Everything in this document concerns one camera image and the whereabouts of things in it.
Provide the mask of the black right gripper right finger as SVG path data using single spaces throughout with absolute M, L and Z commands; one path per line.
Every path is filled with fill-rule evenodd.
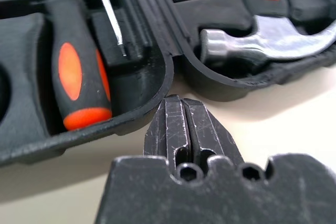
M 200 101 L 184 99 L 187 124 L 190 131 L 193 161 L 200 168 L 208 168 L 210 156 L 226 156 L 238 166 L 244 159 L 226 128 Z

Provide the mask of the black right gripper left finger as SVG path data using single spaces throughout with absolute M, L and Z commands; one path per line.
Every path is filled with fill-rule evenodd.
M 143 155 L 163 156 L 170 166 L 196 163 L 187 117 L 193 102 L 176 94 L 161 101 L 145 134 Z

